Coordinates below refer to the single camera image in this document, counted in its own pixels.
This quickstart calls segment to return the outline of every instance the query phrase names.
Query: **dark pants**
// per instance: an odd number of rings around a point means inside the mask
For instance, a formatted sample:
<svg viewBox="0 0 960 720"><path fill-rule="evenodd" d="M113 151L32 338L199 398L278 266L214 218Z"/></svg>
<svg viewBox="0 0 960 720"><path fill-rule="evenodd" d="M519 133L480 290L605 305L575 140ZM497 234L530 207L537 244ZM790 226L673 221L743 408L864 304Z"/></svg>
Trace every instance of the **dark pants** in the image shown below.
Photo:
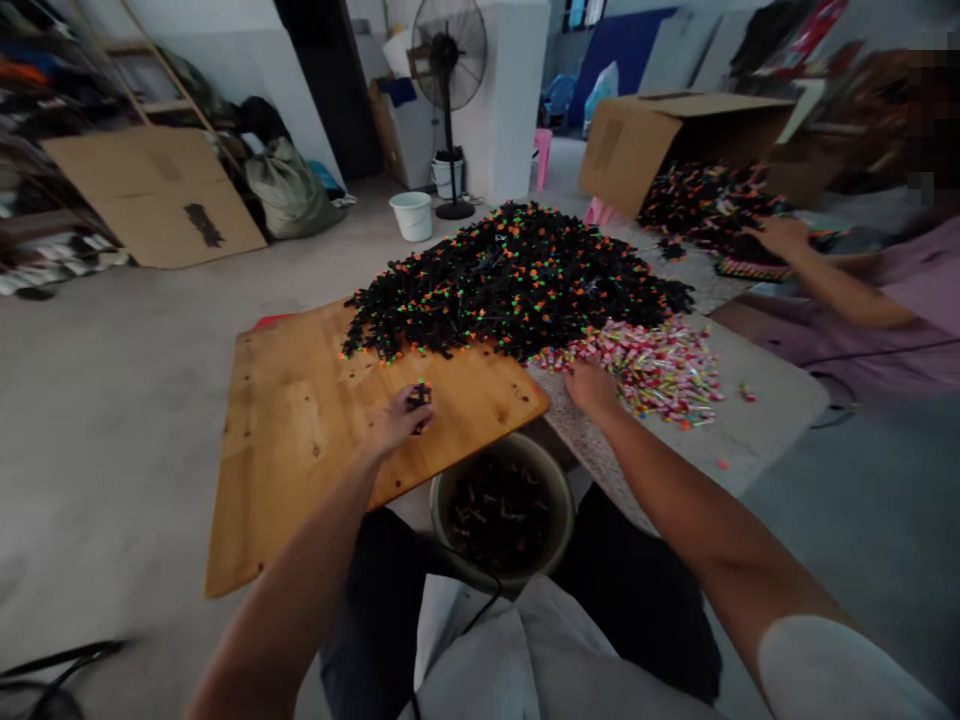
<svg viewBox="0 0 960 720"><path fill-rule="evenodd" d="M363 521L321 677L337 720L395 720L410 701L426 541L390 510ZM713 704L720 651L700 588L666 543L630 524L594 485L554 581L583 606L624 660Z"/></svg>

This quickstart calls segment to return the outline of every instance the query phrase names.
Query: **doorway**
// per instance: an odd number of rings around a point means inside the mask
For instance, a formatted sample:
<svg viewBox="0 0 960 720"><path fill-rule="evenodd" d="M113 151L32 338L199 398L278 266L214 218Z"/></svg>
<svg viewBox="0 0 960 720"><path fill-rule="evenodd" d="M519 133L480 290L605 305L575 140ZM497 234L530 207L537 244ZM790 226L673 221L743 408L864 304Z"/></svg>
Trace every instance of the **doorway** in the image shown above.
<svg viewBox="0 0 960 720"><path fill-rule="evenodd" d="M343 179L383 172L383 148L344 0L274 0L274 4Z"/></svg>

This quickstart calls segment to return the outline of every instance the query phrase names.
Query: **hand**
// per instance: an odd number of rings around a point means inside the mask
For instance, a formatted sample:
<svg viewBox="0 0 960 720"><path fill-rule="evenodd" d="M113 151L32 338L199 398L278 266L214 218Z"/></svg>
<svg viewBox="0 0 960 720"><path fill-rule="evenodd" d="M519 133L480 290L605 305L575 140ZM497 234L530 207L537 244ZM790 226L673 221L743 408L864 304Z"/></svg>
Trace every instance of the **hand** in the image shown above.
<svg viewBox="0 0 960 720"><path fill-rule="evenodd" d="M596 360L574 360L570 371L564 373L564 381L574 404L591 420L607 411L621 409L617 379Z"/></svg>
<svg viewBox="0 0 960 720"><path fill-rule="evenodd" d="M809 250L807 240L810 229L803 220L773 216L763 218L761 222L760 230L745 228L744 232L757 238L761 245L777 257L790 262L790 258L796 253Z"/></svg>
<svg viewBox="0 0 960 720"><path fill-rule="evenodd" d="M416 410L407 411L407 398L416 387L407 385L394 395L373 421L367 447L376 457L387 457L403 445L404 440L410 437L410 433L419 423L426 423L426 427L433 419L433 405L421 405Z"/></svg>

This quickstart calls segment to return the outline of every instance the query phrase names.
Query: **purple shirt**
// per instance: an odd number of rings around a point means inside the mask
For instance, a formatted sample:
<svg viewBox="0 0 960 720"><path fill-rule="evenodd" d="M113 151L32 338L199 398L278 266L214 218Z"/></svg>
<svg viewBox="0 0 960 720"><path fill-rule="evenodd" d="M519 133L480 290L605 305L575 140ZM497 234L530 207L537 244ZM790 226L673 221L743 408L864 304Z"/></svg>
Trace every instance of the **purple shirt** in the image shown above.
<svg viewBox="0 0 960 720"><path fill-rule="evenodd" d="M888 330L858 328L819 303L806 301L778 318L759 344L796 365L841 378L861 401L878 393L960 387L960 217L884 250L879 272L870 283L918 319ZM914 349L940 342L950 344ZM903 352L812 363L890 350Z"/></svg>

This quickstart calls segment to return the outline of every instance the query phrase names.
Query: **gray table surface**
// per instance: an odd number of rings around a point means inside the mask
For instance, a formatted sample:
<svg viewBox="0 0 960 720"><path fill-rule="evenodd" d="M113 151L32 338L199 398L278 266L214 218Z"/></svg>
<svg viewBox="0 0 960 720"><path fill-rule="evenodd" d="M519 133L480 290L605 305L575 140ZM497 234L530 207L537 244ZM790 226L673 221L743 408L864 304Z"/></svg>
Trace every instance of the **gray table surface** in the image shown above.
<svg viewBox="0 0 960 720"><path fill-rule="evenodd" d="M680 262L664 262L655 248L656 240L636 226L604 230L637 247L657 275L696 288L696 312L686 318L693 327L707 325L704 314L754 284L716 275L712 260L696 252ZM726 400L713 403L717 421L689 432L654 416L638 422L736 497L813 424L828 398L820 383L804 370L715 323L707 344L719 357L722 392L726 395ZM627 487L613 451L596 426L573 405L563 378L534 365L528 372L550 397L546 419L557 435L621 512L638 527L656 534ZM750 386L757 396L755 403L740 398L740 383ZM729 464L729 469L722 469L721 463Z"/></svg>

